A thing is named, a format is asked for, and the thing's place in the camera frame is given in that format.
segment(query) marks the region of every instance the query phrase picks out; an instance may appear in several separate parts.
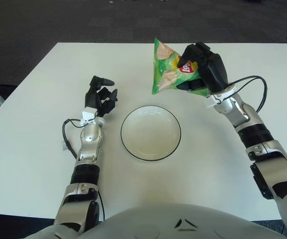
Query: dark carpet floor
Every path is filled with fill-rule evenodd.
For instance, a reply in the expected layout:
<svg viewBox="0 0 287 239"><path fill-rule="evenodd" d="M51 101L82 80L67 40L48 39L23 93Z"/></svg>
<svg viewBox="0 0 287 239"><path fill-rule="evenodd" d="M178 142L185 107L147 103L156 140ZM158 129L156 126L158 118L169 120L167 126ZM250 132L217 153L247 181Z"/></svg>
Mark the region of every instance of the dark carpet floor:
<svg viewBox="0 0 287 239"><path fill-rule="evenodd" d="M57 42L286 42L287 0L112 1L0 0L0 84L20 84ZM0 215L0 238L50 224Z"/></svg>

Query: snack bag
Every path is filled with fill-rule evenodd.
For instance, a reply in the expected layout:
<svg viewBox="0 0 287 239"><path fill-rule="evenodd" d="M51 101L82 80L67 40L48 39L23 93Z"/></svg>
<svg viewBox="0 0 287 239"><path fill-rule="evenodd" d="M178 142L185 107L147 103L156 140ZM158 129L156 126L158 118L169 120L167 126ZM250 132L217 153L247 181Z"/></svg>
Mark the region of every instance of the snack bag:
<svg viewBox="0 0 287 239"><path fill-rule="evenodd" d="M154 79L152 94L155 95L165 89L177 89L177 85L201 78L197 72L197 63L188 61L178 68L180 55L157 38L154 40ZM207 96L208 88L191 91L193 94Z"/></svg>

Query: black cable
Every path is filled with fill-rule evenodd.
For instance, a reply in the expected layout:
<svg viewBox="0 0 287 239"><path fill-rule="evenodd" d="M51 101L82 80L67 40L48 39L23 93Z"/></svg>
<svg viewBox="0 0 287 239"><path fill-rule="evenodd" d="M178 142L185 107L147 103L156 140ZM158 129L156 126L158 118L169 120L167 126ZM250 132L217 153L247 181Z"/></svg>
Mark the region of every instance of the black cable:
<svg viewBox="0 0 287 239"><path fill-rule="evenodd" d="M69 151L72 153L73 157L76 159L77 158L77 154L75 153L73 147L71 146L70 142L68 141L67 137L66 137L66 132L65 132L65 126L67 123L72 123L74 127L76 128L83 128L85 127L87 124L85 124L84 126L77 126L73 123L73 121L79 121L80 119L67 119L64 121L63 126L62 126L62 133L63 133L63 138L64 138L64 142L67 146L67 148L69 149Z"/></svg>
<svg viewBox="0 0 287 239"><path fill-rule="evenodd" d="M239 82L241 82L241 81L244 81L244 80L247 80L247 79L251 79L251 78L253 78L253 79L250 80L249 82L247 82L245 85L243 85L238 91L236 91L235 93L231 94L230 96L224 98L223 100L226 100L226 99L232 97L234 94L238 93L241 89L243 89L246 85L248 85L248 84L251 83L252 81L254 81L254 80L256 80L256 79L260 79L260 80L263 82L263 84L264 84L264 92L263 92L263 98L262 98L262 100L261 100L261 102L260 102L260 104L259 104L259 106L258 106L258 108L257 108L257 110L256 110L256 112L259 112L259 111L262 109L262 107L264 106L265 101L266 101L266 98L267 98L267 89L268 89L268 88L267 88L267 83L266 83L266 81L265 81L265 79L264 79L263 77L260 77L260 76L248 76L248 77L244 77L244 78L242 78L242 79L239 79L239 80L237 80L237 81L234 81L234 82L228 84L228 86L234 85L234 84L236 84L236 83L239 83Z"/></svg>
<svg viewBox="0 0 287 239"><path fill-rule="evenodd" d="M100 195L100 192L99 192L99 191L98 191L98 195L99 195L99 198L100 198L100 201L101 201L103 220L105 220L103 202L102 202L102 198L101 198L101 195Z"/></svg>
<svg viewBox="0 0 287 239"><path fill-rule="evenodd" d="M284 230L285 230L285 225L283 225L282 235L284 234Z"/></svg>

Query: plate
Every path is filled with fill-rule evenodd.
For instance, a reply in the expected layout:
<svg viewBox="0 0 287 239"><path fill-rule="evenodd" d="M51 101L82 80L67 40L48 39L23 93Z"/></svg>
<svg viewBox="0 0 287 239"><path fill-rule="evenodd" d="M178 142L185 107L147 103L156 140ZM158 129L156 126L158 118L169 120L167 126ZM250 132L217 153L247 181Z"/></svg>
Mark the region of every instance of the plate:
<svg viewBox="0 0 287 239"><path fill-rule="evenodd" d="M161 160L178 147L181 128L168 110L144 106L132 111L121 127L121 140L133 156L146 161Z"/></svg>

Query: robotic hand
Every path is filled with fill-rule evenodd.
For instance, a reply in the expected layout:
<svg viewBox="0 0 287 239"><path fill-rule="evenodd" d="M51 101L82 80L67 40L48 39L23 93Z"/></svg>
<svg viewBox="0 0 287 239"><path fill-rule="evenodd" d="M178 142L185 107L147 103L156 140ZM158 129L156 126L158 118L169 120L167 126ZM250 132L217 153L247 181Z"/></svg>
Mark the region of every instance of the robotic hand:
<svg viewBox="0 0 287 239"><path fill-rule="evenodd" d="M117 89L110 92L106 87L114 82L94 76L85 97L85 109L80 124L83 128L80 139L81 149L75 154L64 135L68 149L76 158L70 185L67 186L54 225L36 234L37 238L76 238L98 224L99 149L104 125L103 115L109 113L117 101Z"/></svg>
<svg viewBox="0 0 287 239"><path fill-rule="evenodd" d="M254 163L254 179L267 199L274 199L287 226L287 154L274 140L257 112L244 103L234 84L228 84L224 64L218 54L199 42L189 45L178 67L188 60L198 63L201 79L178 85L182 90L207 86L205 100L232 123ZM76 156L71 184L67 187L55 224L29 239L284 239L285 237L235 216L195 205L155 205L130 209L98 224L97 165L101 126L105 113L116 101L116 91L100 90L112 81L94 77L86 94L81 125L82 148Z"/></svg>
<svg viewBox="0 0 287 239"><path fill-rule="evenodd" d="M205 105L207 107L214 106L216 111L225 115L232 123L246 147L249 159L254 161L251 170L263 197L275 200L281 218L287 226L287 154L280 143L274 140L257 114L264 101L257 111L244 103L237 94L235 85L228 84L227 74L220 56L212 53L204 43L189 45L185 49L178 67L183 66L188 60L197 62L201 79L178 85L178 89L195 90L197 88L191 87L200 85L201 88L202 83L210 89L211 95L205 100Z"/></svg>

